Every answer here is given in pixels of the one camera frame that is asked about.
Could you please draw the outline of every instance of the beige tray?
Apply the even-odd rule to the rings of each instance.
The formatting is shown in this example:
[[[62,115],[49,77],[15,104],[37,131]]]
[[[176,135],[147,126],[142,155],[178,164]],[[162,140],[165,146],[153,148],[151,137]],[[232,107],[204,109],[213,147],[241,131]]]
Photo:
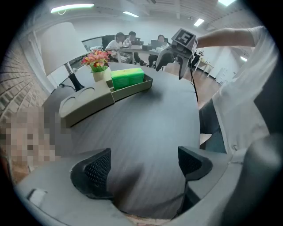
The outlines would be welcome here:
[[[93,86],[85,87],[61,101],[59,109],[61,124],[69,128],[118,100],[150,89],[152,82],[153,79],[145,74],[142,83],[115,91],[112,80],[98,81]]]

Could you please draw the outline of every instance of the flower vase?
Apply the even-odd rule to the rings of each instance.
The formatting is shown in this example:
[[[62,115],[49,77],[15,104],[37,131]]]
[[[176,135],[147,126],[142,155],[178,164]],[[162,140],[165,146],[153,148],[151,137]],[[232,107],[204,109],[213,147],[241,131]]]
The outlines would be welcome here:
[[[102,72],[93,72],[92,74],[95,82],[98,82],[103,79],[105,81],[111,80],[111,70],[109,67]]]

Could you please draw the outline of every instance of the table surface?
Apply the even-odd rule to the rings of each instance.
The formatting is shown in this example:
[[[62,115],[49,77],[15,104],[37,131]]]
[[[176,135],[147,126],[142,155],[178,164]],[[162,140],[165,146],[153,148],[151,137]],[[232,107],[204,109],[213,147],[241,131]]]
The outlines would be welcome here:
[[[140,67],[110,63],[111,70]],[[89,116],[71,128],[73,149],[60,155],[111,148],[107,189],[114,204],[129,214],[172,218],[181,198],[162,204],[184,192],[185,179],[178,165],[178,146],[199,147],[199,113],[191,83],[175,75],[141,67],[153,78],[152,88]],[[90,73],[77,75],[87,86]],[[64,84],[72,85],[69,79]],[[72,94],[70,87],[57,88],[44,103],[49,112]]]
[[[134,52],[134,53],[148,53],[148,54],[152,54],[152,55],[156,55],[158,56],[160,54],[160,52],[156,51],[156,50],[143,50],[143,49],[118,49],[119,52]]]
[[[205,64],[207,64],[207,65],[209,65],[209,66],[211,66],[211,67],[213,67],[213,68],[214,68],[214,66],[212,66],[210,63],[206,62],[206,61],[205,61],[205,60],[203,60],[203,59],[200,59],[200,58],[199,58],[199,61],[201,61],[201,62],[203,62],[203,63],[205,63]]]

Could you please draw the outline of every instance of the white shirt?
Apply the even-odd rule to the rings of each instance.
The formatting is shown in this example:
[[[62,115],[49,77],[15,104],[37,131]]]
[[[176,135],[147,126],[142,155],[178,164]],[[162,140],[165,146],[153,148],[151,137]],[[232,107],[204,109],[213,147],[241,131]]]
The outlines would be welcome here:
[[[212,97],[227,153],[269,135],[254,100],[275,68],[278,49],[265,27],[249,29],[255,49],[233,80]]]
[[[131,45],[132,45],[132,41],[130,40],[130,38],[126,38],[124,43],[123,43],[123,46],[128,47],[128,46],[131,46]]]
[[[161,46],[161,48],[163,48],[163,49],[165,49],[165,48],[167,48],[167,47],[169,47],[169,44],[168,44],[168,43],[166,43],[166,45]]]
[[[112,40],[108,46],[105,48],[106,51],[111,51],[112,52],[112,57],[117,56],[117,50],[122,47],[122,42],[120,41],[119,43],[116,42],[116,40]]]

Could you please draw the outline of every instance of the robotic arm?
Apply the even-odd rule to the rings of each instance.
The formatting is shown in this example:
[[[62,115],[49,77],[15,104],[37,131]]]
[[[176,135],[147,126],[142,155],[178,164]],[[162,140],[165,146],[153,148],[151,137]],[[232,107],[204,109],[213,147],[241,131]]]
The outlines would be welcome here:
[[[196,36],[181,28],[172,37],[171,46],[167,47],[166,49],[160,52],[157,62],[160,62],[160,60],[166,53],[172,53],[174,55],[177,55],[181,64],[179,70],[179,79],[181,79],[185,74],[189,60],[195,53],[197,45],[198,41]]]

